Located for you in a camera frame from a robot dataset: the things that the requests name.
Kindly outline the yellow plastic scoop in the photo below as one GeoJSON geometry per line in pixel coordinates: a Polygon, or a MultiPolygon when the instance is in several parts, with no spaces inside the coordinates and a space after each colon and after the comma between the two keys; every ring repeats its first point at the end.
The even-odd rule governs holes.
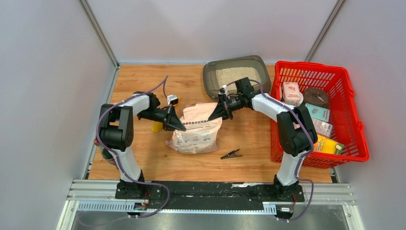
{"type": "Polygon", "coordinates": [[[163,126],[160,122],[154,121],[151,129],[153,132],[159,132],[159,131],[163,130],[163,126]]]}

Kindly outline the pink cat litter bag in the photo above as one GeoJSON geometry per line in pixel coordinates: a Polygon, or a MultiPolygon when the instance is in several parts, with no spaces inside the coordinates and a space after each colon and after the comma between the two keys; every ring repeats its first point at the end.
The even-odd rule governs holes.
{"type": "Polygon", "coordinates": [[[208,118],[217,103],[196,103],[183,109],[180,118],[186,131],[173,131],[171,140],[165,142],[169,148],[182,154],[202,154],[215,152],[219,143],[217,134],[222,126],[222,118],[209,121],[208,118]]]}

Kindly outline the black bag clip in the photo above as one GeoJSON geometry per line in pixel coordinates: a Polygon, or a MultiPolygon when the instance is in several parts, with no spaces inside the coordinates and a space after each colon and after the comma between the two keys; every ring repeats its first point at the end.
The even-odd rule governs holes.
{"type": "Polygon", "coordinates": [[[237,152],[240,151],[240,149],[235,149],[226,155],[222,156],[220,159],[225,160],[225,159],[230,159],[230,158],[236,158],[236,157],[242,157],[242,155],[238,155],[237,152]]]}

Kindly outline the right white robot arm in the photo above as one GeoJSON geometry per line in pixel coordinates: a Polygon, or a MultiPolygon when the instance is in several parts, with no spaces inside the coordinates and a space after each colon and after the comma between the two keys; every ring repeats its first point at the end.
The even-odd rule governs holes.
{"type": "Polygon", "coordinates": [[[279,144],[282,147],[282,163],[274,178],[273,194],[280,201],[292,195],[298,185],[299,171],[306,156],[314,151],[317,133],[308,109],[304,105],[294,107],[269,96],[260,87],[255,90],[254,80],[248,77],[234,81],[237,93],[229,96],[227,86],[218,92],[218,103],[208,120],[233,119],[233,112],[250,108],[262,113],[277,124],[279,144]]]}

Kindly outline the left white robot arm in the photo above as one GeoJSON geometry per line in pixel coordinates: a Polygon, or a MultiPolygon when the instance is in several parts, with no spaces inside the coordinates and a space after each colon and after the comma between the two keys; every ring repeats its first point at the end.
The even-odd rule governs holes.
{"type": "Polygon", "coordinates": [[[135,92],[117,104],[104,104],[96,127],[96,143],[102,148],[105,159],[120,172],[118,190],[140,199],[148,185],[132,153],[134,117],[160,122],[166,131],[186,131],[174,106],[179,102],[175,95],[168,98],[168,105],[160,108],[160,101],[152,92],[135,92]]]}

